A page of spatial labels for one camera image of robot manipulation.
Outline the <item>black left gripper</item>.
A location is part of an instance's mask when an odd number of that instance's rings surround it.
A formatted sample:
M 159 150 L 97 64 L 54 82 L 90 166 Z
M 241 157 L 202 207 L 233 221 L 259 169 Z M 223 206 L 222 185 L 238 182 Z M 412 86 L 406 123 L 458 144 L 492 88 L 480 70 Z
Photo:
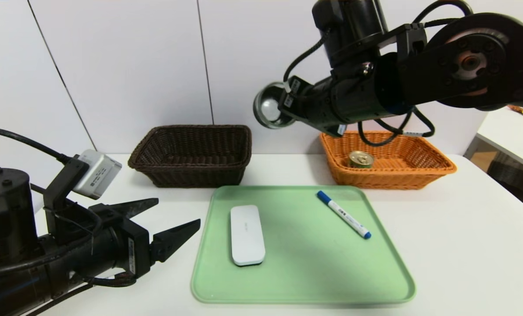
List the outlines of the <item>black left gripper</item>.
M 155 234 L 149 245 L 149 232 L 132 218 L 158 203 L 159 198 L 147 198 L 88 208 L 63 203 L 49 209 L 48 231 L 55 249 L 66 249 L 48 264 L 52 296 L 65 297 L 82 283 L 130 286 L 199 231 L 201 220 L 196 219 Z

